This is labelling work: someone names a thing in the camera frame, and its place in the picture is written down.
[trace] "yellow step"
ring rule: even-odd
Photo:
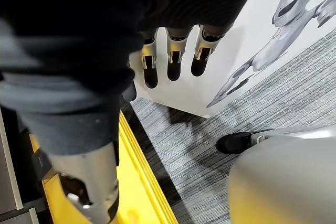
[[[36,151],[38,144],[33,136],[30,139]],[[119,118],[119,156],[120,201],[113,224],[178,223],[122,112]],[[54,224],[90,223],[65,198],[58,175],[42,183]]]

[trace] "black fingertip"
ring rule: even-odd
[[[201,76],[206,67],[207,60],[196,60],[195,58],[193,59],[193,63],[191,65],[191,73],[194,76]]]
[[[157,71],[156,68],[148,67],[143,70],[146,86],[154,89],[157,86]]]
[[[176,81],[181,75],[181,63],[168,63],[167,76],[171,81]]]

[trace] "white poster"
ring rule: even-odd
[[[199,77],[191,73],[199,27],[192,29],[176,81],[167,77],[167,33],[159,28],[155,88],[145,84],[141,52],[130,55],[137,96],[210,117],[336,28],[335,14],[336,0],[248,0]]]

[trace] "gray carpet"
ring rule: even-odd
[[[132,103],[142,124],[132,129],[141,131],[136,137],[179,223],[230,223],[226,183],[236,156],[216,150],[224,134],[336,123],[335,43],[336,29],[208,120],[144,99]]]

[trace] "robot illustration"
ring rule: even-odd
[[[245,85],[251,76],[230,90],[248,68],[252,67],[253,72],[261,72],[283,56],[310,20],[317,18],[319,28],[336,14],[336,0],[324,0],[312,10],[306,10],[306,5],[309,1],[280,0],[272,18],[272,24],[278,27],[276,33],[259,52],[253,55],[228,78],[207,108],[217,104],[229,94]]]

